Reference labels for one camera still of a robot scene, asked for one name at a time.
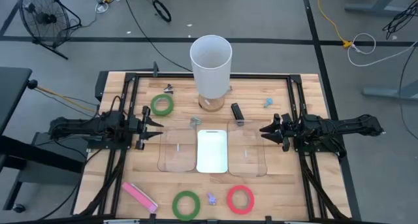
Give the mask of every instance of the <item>green ring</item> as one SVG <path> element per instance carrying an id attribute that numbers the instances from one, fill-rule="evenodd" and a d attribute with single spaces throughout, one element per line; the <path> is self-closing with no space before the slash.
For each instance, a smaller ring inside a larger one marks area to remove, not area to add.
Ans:
<path id="1" fill-rule="evenodd" d="M 157 110 L 155 108 L 155 105 L 157 104 L 157 101 L 160 99 L 166 99 L 169 102 L 169 107 L 165 110 Z M 151 100 L 151 110 L 156 116 L 166 116 L 172 112 L 172 109 L 174 108 L 174 102 L 172 101 L 172 98 L 170 95 L 167 94 L 160 94 L 155 96 Z"/>
<path id="2" fill-rule="evenodd" d="M 190 197 L 190 198 L 193 199 L 193 201 L 195 201 L 195 209 L 189 215 L 183 215 L 177 209 L 178 201 L 183 197 Z M 192 220 L 193 218 L 195 218 L 197 216 L 200 209 L 201 209 L 201 201 L 199 200 L 199 197 L 191 191 L 182 191 L 182 192 L 178 193 L 175 196 L 174 200 L 172 201 L 172 212 L 174 213 L 174 215 L 180 221 L 190 221 L 190 220 Z"/>

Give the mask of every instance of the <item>electric fan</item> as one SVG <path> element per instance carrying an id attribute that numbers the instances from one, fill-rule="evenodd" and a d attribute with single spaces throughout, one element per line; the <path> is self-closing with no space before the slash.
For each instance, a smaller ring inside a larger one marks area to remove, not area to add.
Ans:
<path id="1" fill-rule="evenodd" d="M 70 39 L 71 31 L 81 27 L 80 18 L 59 0 L 19 0 L 19 13 L 33 43 L 68 59 L 56 48 Z M 71 25 L 69 11 L 78 23 Z"/>

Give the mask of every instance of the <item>concrete floor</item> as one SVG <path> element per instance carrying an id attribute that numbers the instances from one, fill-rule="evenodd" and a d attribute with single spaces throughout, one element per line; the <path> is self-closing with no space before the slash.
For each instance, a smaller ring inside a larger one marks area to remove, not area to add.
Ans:
<path id="1" fill-rule="evenodd" d="M 94 19 L 95 0 L 61 0 L 78 14 L 83 24 Z M 217 34 L 227 38 L 267 38 L 311 40 L 312 36 L 303 0 L 161 0 L 170 9 L 170 24 L 155 16 L 145 0 L 129 0 L 138 21 L 149 37 L 199 37 Z M 373 0 L 322 0 L 323 9 L 338 24 L 345 39 L 357 33 L 369 33 L 385 40 L 381 28 L 391 18 L 348 13 L 344 3 Z M 393 5 L 408 6 L 413 0 L 394 0 Z M 0 21 L 6 19 L 16 0 L 0 0 Z M 310 0 L 320 40 L 338 40 L 333 27 Z M 396 33 L 396 41 L 418 39 L 418 20 Z M 6 36 L 28 36 L 17 14 Z M 136 27 L 124 0 L 112 3 L 97 17 L 91 27 L 81 29 L 75 37 L 143 37 Z M 160 51 L 173 61 L 190 67 L 190 43 L 157 43 Z M 361 114 L 378 117 L 387 134 L 377 137 L 345 136 L 349 163 L 362 219 L 384 223 L 413 223 L 418 209 L 418 147 L 400 118 L 396 100 L 364 97 L 366 86 L 397 88 L 400 72 L 408 53 L 371 67 L 354 67 L 341 46 L 322 46 L 329 81 L 339 118 Z M 405 47 L 377 47 L 370 56 L 353 53 L 357 63 L 368 63 L 403 50 Z M 164 60 L 145 42 L 68 42 L 60 46 L 59 56 L 30 42 L 0 42 L 0 66 L 28 67 L 40 85 L 64 95 L 95 101 L 94 85 L 99 71 L 150 68 L 156 61 L 162 71 L 181 71 Z M 233 44 L 234 72 L 320 73 L 313 45 Z M 409 62 L 404 84 L 416 79 L 418 52 Z M 406 123 L 418 133 L 418 106 L 404 102 Z M 37 131 L 48 130 L 50 120 L 65 116 L 85 116 L 27 90 L 6 131 L 7 136 L 31 142 Z M 4 169 L 0 174 L 0 203 L 6 195 L 16 171 Z M 53 210 L 72 190 L 71 186 L 25 184 L 18 202 L 26 205 L 22 214 L 0 211 L 0 222 L 33 220 Z M 69 215 L 71 200 L 53 217 Z"/>

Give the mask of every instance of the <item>red ring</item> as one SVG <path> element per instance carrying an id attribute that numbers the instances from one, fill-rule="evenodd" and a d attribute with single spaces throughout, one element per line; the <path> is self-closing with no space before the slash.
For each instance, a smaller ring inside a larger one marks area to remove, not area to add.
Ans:
<path id="1" fill-rule="evenodd" d="M 247 194 L 248 199 L 249 199 L 249 203 L 248 203 L 247 208 L 245 208 L 245 209 L 235 208 L 234 203 L 233 203 L 233 195 L 236 191 L 245 191 L 245 193 Z M 248 187 L 246 187 L 244 185 L 236 185 L 228 191 L 227 203 L 228 203 L 228 207 L 235 214 L 247 214 L 254 207 L 254 195 Z"/>

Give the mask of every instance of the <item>pink eraser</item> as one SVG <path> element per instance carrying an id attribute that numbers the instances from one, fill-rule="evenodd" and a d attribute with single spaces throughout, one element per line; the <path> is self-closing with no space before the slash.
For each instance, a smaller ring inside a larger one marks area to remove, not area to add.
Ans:
<path id="1" fill-rule="evenodd" d="M 149 198 L 149 196 L 147 196 L 134 184 L 124 182 L 122 187 L 124 190 L 126 190 L 126 192 L 132 195 L 139 203 L 141 203 L 143 207 L 150 211 L 150 213 L 153 214 L 157 210 L 158 204 L 155 203 L 151 198 Z"/>

